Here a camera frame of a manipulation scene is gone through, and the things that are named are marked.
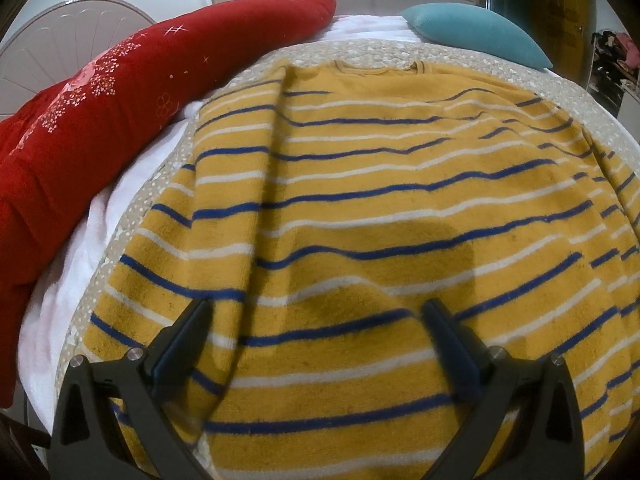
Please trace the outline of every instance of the curved headboard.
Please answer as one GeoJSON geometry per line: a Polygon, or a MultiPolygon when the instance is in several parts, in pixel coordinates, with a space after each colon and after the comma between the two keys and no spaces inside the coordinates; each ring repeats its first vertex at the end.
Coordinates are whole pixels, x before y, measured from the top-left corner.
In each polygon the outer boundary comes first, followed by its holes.
{"type": "Polygon", "coordinates": [[[67,0],[44,10],[0,50],[0,121],[39,91],[75,75],[95,56],[153,23],[121,0],[67,0]]]}

